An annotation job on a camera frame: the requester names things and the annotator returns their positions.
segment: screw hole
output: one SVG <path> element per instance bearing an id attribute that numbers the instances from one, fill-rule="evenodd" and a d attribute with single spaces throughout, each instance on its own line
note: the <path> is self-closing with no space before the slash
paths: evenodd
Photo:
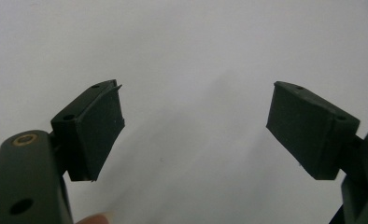
<path id="1" fill-rule="evenodd" d="M 344 116 L 338 116 L 337 117 L 339 120 L 346 120 L 347 118 L 345 118 Z"/>
<path id="2" fill-rule="evenodd" d="M 33 200 L 31 199 L 23 199 L 13 204 L 10 208 L 9 213 L 11 215 L 22 214 L 25 211 L 29 210 L 29 208 L 33 205 Z"/>
<path id="3" fill-rule="evenodd" d="M 70 120 L 70 119 L 73 119 L 74 118 L 74 115 L 66 115 L 64 116 L 64 120 Z"/>

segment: metal screw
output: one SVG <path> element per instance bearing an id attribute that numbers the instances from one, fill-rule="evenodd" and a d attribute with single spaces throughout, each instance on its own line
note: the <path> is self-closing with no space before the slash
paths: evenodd
<path id="1" fill-rule="evenodd" d="M 16 147 L 22 147 L 33 143 L 37 138 L 35 133 L 28 133 L 17 137 L 13 140 L 12 144 Z"/>

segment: white wall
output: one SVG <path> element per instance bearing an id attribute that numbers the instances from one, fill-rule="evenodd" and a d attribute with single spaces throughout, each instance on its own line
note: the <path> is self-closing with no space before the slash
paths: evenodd
<path id="1" fill-rule="evenodd" d="M 126 128 L 99 180 L 67 185 L 76 220 L 328 223 L 313 180 L 265 129 L 277 80 L 368 132 L 368 1 L 0 1 L 0 144 L 115 78 Z"/>

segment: white backdrop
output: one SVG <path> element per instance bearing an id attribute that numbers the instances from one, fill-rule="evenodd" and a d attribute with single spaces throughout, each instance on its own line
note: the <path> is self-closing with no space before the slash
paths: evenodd
<path id="1" fill-rule="evenodd" d="M 368 133 L 368 1 L 0 1 L 0 144 L 113 78 L 126 127 L 97 182 L 66 176 L 75 220 L 328 223 L 344 175 L 313 180 L 265 124 L 282 80 Z"/>

